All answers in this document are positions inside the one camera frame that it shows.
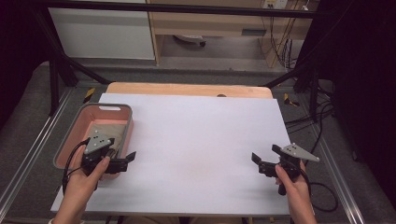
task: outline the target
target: tray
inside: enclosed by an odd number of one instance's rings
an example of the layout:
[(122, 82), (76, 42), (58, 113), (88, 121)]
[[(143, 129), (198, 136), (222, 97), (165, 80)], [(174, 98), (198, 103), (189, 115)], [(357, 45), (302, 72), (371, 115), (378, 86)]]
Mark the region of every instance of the tray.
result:
[[(54, 166), (64, 169), (67, 159), (78, 143), (98, 131), (107, 137), (114, 137), (112, 148), (117, 150), (113, 158), (123, 159), (126, 156), (132, 128), (134, 126), (132, 109), (128, 105), (119, 104), (86, 104), (76, 115), (66, 137), (54, 157)], [(105, 174), (103, 178), (115, 178), (119, 175)]]

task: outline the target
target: table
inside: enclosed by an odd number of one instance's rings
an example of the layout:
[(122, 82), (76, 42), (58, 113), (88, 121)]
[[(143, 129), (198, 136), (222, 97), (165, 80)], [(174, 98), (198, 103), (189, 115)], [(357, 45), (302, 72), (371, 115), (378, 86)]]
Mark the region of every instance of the table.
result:
[[(263, 217), (289, 212), (286, 197), (277, 194), (275, 180), (260, 175), (250, 160), (255, 151), (277, 161), (272, 144), (290, 143), (277, 101), (268, 89), (112, 83), (106, 93), (114, 94), (104, 94), (101, 102), (127, 103), (133, 108), (129, 150), (137, 154), (128, 172), (99, 184), (87, 212), (180, 217)], [(228, 97), (208, 97), (218, 95)], [(264, 116), (257, 116), (258, 111)], [(257, 118), (233, 118), (248, 113)], [(214, 119), (205, 119), (214, 114)], [(224, 132), (219, 131), (222, 125), (227, 126)], [(177, 128), (165, 130), (169, 126)], [(61, 200), (60, 192), (51, 211), (57, 211)]]

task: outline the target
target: finger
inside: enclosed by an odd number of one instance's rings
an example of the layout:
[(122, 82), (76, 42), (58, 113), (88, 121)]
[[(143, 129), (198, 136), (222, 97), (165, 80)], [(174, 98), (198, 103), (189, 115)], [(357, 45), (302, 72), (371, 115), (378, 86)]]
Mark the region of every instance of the finger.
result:
[(305, 172), (305, 165), (303, 161), (300, 161), (300, 168)]
[(276, 184), (276, 185), (281, 185), (281, 184), (282, 184), (282, 181), (281, 181), (279, 178), (276, 178), (275, 184)]
[(286, 189), (291, 188), (293, 182), (291, 182), (291, 180), (290, 180), (288, 174), (286, 173), (286, 171), (278, 164), (275, 166), (275, 171), (276, 171), (277, 177), (285, 185), (285, 188)]
[(109, 157), (104, 157), (95, 167), (95, 169), (92, 171), (90, 174), (89, 178), (95, 182), (98, 182), (99, 179), (101, 178), (102, 174), (105, 173), (105, 170), (107, 169), (107, 166), (110, 162)]

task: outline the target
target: black pole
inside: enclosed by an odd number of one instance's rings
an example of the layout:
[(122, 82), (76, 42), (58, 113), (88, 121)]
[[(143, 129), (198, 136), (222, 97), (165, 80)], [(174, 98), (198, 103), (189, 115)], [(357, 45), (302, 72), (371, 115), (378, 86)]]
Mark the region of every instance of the black pole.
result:
[(260, 16), (282, 18), (325, 18), (332, 12), (316, 12), (305, 10), (284, 10), (249, 7), (213, 7), (213, 6), (188, 6), (170, 4), (142, 4), (142, 3), (116, 3), (116, 2), (88, 2), (65, 0), (32, 0), (32, 4), (40, 7), (57, 7), (73, 9), (115, 10), (115, 11), (147, 11), (147, 12), (172, 12), (218, 14), (236, 16)]

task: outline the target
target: gray floor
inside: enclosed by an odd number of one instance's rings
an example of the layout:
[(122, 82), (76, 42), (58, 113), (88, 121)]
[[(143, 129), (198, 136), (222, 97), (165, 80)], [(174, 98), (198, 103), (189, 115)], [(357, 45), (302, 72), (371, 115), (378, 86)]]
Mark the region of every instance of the gray floor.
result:
[[(265, 66), (262, 61), (263, 56), (257, 48), (254, 48), (255, 45), (259, 45), (257, 39), (238, 40), (236, 38), (212, 37), (207, 39), (206, 47), (203, 49), (198, 45), (180, 42), (172, 36), (168, 36), (165, 42), (167, 44), (163, 50), (163, 60), (160, 65), (147, 63), (148, 65), (137, 66), (131, 63), (120, 68), (120, 65), (116, 63), (105, 67), (94, 64), (93, 70), (103, 77), (117, 81), (249, 86), (264, 84), (286, 72), (286, 69), (281, 66), (276, 69), (268, 69)], [(70, 120), (82, 106), (82, 100), (91, 83), (89, 78), (80, 77), (85, 79), (86, 85), (73, 89), (62, 88), (64, 91), (71, 91), (69, 101), (13, 204), (9, 207), (7, 218), (28, 217), (47, 220), (53, 217), (50, 206), (56, 195), (56, 189), (60, 185), (62, 172), (53, 166), (48, 167), (48, 164), (52, 164), (52, 159), (70, 125)], [(303, 106), (283, 103), (285, 92), (290, 95), (292, 101), (301, 104), (307, 99), (305, 93), (295, 94), (291, 88), (292, 84), (293, 80), (288, 80), (280, 87), (273, 89), (274, 97), (279, 101), (285, 121), (298, 119), (306, 114)], [(99, 86), (92, 101), (98, 101), (100, 93), (105, 90), (106, 86)], [(3, 158), (0, 164), (2, 169), (0, 192), (2, 195), (48, 118), (49, 93), (48, 67), (42, 66), (36, 69), (20, 104), (0, 132)], [(319, 100), (326, 101), (327, 98), (325, 95), (320, 95)], [(288, 128), (288, 132), (298, 128)], [(326, 143), (349, 185), (366, 223), (396, 223), (396, 213), (375, 182), (368, 167), (364, 163), (352, 160), (351, 150), (337, 118), (329, 116), (323, 120), (322, 139), (325, 142), (322, 141), (318, 146), (317, 155), (322, 157), (321, 147), (326, 147), (324, 145)], [(290, 141), (304, 148), (311, 148), (315, 140), (316, 135), (311, 127), (290, 134)], [(307, 172), (311, 181), (326, 184), (334, 190), (325, 164), (311, 162), (308, 164)], [(313, 192), (312, 201), (314, 204), (323, 208), (333, 206), (333, 198), (329, 191), (313, 187)], [(339, 204), (335, 212), (323, 213), (316, 210), (316, 213), (320, 223), (348, 223), (349, 221), (342, 204)], [(87, 218), (103, 220), (103, 217), (95, 215), (87, 216)], [(258, 218), (256, 220), (259, 223), (264, 223), (267, 219)]]

